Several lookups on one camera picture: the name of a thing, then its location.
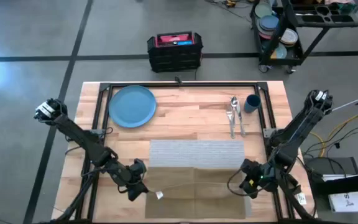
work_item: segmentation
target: black crate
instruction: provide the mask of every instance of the black crate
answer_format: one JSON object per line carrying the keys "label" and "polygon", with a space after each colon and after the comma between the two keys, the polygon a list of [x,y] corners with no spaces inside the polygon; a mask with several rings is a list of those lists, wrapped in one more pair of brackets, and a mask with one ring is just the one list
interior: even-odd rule
{"label": "black crate", "polygon": [[[190,34],[192,44],[157,46],[156,40],[164,35]],[[147,41],[149,61],[154,72],[174,72],[180,70],[197,69],[201,65],[201,36],[192,32],[177,32],[159,34]]]}

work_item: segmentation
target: metal utensil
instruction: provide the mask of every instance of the metal utensil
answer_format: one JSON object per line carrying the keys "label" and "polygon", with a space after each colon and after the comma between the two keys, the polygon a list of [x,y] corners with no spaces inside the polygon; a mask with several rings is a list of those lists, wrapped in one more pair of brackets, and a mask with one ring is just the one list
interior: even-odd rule
{"label": "metal utensil", "polygon": [[239,117],[240,128],[241,128],[241,136],[244,137],[246,135],[246,131],[244,130],[244,127],[242,126],[241,106],[240,106],[240,102],[237,100],[237,98],[235,96],[233,96],[231,98],[231,107],[237,113],[237,115]]}
{"label": "metal utensil", "polygon": [[234,135],[234,124],[233,124],[233,121],[234,121],[234,114],[233,114],[233,110],[230,106],[227,107],[227,110],[226,110],[226,115],[227,117],[229,118],[229,122],[230,122],[230,133],[231,133],[231,138],[235,138],[235,135]]}

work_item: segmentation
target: blue plate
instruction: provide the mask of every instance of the blue plate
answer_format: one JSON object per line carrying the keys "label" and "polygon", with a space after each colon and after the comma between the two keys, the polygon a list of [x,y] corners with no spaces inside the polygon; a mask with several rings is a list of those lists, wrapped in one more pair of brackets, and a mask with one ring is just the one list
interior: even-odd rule
{"label": "blue plate", "polygon": [[150,90],[132,85],[114,94],[109,104],[109,115],[121,127],[136,128],[153,117],[156,107],[157,102]]}
{"label": "blue plate", "polygon": [[278,18],[272,15],[264,16],[260,19],[260,26],[267,30],[274,30],[278,24]]}
{"label": "blue plate", "polygon": [[277,58],[283,59],[287,56],[287,49],[281,43],[278,43],[278,47],[275,49]]}

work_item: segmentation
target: brown paper mat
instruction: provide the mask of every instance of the brown paper mat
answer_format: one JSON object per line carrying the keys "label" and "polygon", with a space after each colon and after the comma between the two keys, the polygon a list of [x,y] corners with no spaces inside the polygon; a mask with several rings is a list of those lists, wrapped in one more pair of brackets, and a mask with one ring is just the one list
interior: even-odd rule
{"label": "brown paper mat", "polygon": [[[194,167],[149,167],[146,218],[246,217],[244,198],[233,195],[226,182],[236,170]],[[238,189],[242,176],[231,182]],[[159,200],[154,192],[161,191]]]}

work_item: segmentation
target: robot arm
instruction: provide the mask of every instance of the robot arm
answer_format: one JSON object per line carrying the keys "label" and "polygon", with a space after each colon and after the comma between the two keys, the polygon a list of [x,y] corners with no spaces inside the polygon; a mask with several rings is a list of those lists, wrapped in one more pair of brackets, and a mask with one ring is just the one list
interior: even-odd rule
{"label": "robot arm", "polygon": [[[49,99],[42,103],[35,110],[34,118],[41,123],[55,126],[62,134],[81,146],[95,166],[95,170],[101,169],[101,172],[107,172],[119,187],[126,187],[126,190],[120,191],[120,193],[127,192],[130,201],[134,201],[142,192],[149,191],[141,177],[146,172],[144,163],[140,159],[135,159],[131,166],[121,164],[118,161],[118,155],[112,149],[98,143],[98,134],[82,130],[67,116],[67,106],[59,100]],[[78,196],[83,197],[84,191],[86,189],[82,189]],[[72,207],[75,207],[76,201],[79,200],[72,203],[70,210],[73,210]]]}
{"label": "robot arm", "polygon": [[[247,176],[239,186],[251,198],[257,197],[257,187],[273,192],[278,186],[291,201],[301,218],[311,219],[306,210],[298,203],[294,193],[300,191],[298,181],[289,173],[298,156],[298,148],[309,135],[318,121],[331,112],[332,96],[328,91],[313,90],[306,97],[304,108],[295,116],[284,129],[275,130],[266,138],[270,157],[265,164],[245,159],[241,171]],[[290,189],[285,180],[294,188]]]}

